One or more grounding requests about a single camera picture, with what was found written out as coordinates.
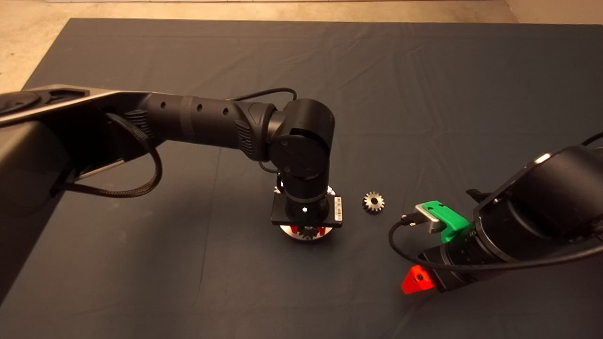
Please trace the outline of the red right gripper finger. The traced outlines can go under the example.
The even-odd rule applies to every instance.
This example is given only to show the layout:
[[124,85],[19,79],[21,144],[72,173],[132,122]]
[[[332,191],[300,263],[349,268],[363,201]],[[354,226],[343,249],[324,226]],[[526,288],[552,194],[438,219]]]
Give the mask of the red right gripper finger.
[[420,265],[409,268],[405,279],[401,283],[401,291],[404,294],[429,291],[433,288],[435,288],[435,283],[431,280],[429,273]]

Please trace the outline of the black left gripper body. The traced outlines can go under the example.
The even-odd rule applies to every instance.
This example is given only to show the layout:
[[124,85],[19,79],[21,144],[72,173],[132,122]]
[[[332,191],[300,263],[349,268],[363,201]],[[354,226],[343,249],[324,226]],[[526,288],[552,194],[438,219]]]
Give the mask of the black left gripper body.
[[326,194],[316,202],[302,203],[284,194],[273,195],[271,223],[276,226],[331,227],[343,226],[342,197]]

